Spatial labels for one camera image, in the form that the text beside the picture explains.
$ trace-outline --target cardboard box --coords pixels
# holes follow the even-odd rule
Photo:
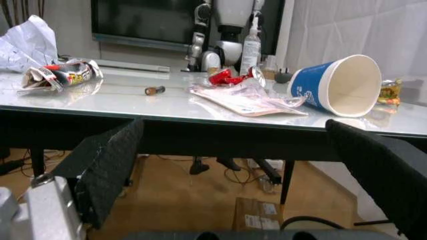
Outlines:
[[[279,230],[283,223],[279,204],[237,197],[232,229],[234,231]]]

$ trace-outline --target white paper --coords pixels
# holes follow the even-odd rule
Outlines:
[[[262,207],[264,208],[264,213],[266,215],[276,215],[278,214],[276,211],[276,207],[273,203],[262,203]]]
[[[36,15],[0,37],[0,70],[23,73],[29,67],[57,63],[55,33]]]
[[[244,215],[244,223],[246,224],[246,227],[254,228],[254,229],[262,229],[260,216],[254,216],[254,215]]]
[[[280,225],[277,220],[261,217],[261,225],[263,230],[279,230]]]

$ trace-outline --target small bottle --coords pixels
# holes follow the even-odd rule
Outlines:
[[[250,67],[257,66],[261,52],[261,40],[258,37],[258,17],[254,17],[249,34],[244,39],[241,56],[240,75],[247,75]]]

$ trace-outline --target plastic wrapper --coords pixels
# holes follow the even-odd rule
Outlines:
[[[102,77],[103,74],[94,60],[72,61],[40,68],[30,67],[22,80],[23,89],[17,93],[26,95],[51,91],[62,92],[69,86]]]
[[[307,115],[293,109],[304,103],[304,97],[270,97],[253,77],[230,87],[193,83],[188,90],[242,116],[257,117],[277,113]]]
[[[386,105],[399,106],[401,104],[401,98],[399,94],[402,89],[402,80],[384,80],[382,81],[381,91],[378,97],[378,103]]]
[[[0,37],[0,71],[23,73],[58,63],[55,33],[36,15]]]

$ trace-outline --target snack package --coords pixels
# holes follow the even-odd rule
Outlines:
[[[401,89],[402,80],[400,78],[382,81],[378,103],[399,106],[401,104],[401,99],[399,97]]]
[[[72,61],[65,64],[46,65],[40,68],[30,67],[22,80],[19,95],[57,91],[81,84],[92,79],[101,79],[103,74],[98,64],[91,60]]]

